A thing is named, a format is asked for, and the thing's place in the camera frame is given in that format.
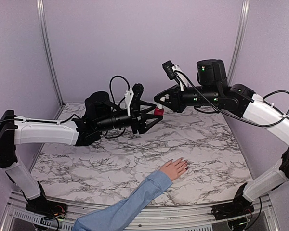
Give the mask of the red nail polish bottle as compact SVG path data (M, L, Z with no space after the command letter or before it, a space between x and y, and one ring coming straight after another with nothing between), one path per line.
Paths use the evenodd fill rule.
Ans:
M154 110L154 115L156 115L156 116L163 116L163 114L164 114L164 109L163 108L158 108L158 107L156 107L155 108L155 110Z

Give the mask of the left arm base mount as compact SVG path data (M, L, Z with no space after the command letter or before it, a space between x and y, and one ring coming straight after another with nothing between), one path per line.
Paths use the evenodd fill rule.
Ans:
M67 204L54 201L48 201L47 205L33 206L26 204L26 210L46 216L46 218L65 218Z

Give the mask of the mannequin hand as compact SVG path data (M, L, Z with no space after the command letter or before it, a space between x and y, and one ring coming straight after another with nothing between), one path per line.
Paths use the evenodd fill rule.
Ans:
M171 181L178 179L187 170L187 160L179 158L177 160L169 160L159 169L160 172L164 173Z

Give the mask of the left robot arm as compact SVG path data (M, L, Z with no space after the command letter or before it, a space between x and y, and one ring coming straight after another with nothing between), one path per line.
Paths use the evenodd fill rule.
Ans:
M60 143L89 146L102 132L130 127L134 134L145 134L163 115L152 114L156 105L142 101L141 90L129 89L125 94L126 109L110 101L105 91L93 93L85 100L85 114L66 120L42 120L16 116L7 110L0 119L0 168L23 192L28 203L41 214L51 210L40 183L16 156L16 146L27 143Z

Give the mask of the blue sleeved forearm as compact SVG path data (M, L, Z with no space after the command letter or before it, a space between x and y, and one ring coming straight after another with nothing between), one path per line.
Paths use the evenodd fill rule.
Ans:
M79 217L74 231L122 231L152 200L162 195L172 180L163 172L147 176L131 195L105 209L95 210Z

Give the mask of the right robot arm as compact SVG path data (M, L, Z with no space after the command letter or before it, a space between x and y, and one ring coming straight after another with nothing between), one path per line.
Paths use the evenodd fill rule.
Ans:
M240 215L253 201L289 181L289 114L242 84L228 85L224 63L221 59L197 62L196 87L178 65L167 61L162 64L170 80L176 85L154 97L155 102L181 113L192 106L199 109L212 106L216 112L238 121L264 128L287 145L281 159L269 170L251 182L239 187L232 202L213 207L218 214L225 212Z

